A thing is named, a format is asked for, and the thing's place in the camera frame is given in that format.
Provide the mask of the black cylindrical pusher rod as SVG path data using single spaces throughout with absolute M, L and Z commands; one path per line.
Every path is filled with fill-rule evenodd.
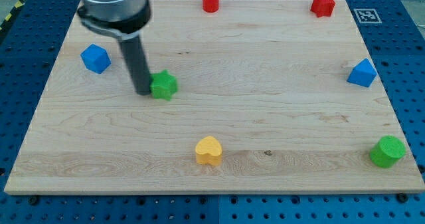
M 138 95 L 151 94 L 151 73 L 139 35 L 119 42 L 129 76 Z

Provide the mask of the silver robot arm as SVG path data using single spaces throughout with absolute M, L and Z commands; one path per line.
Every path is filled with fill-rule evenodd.
M 81 0 L 81 23 L 99 35 L 117 40 L 138 95 L 151 93 L 151 73 L 139 36 L 151 18 L 149 0 Z

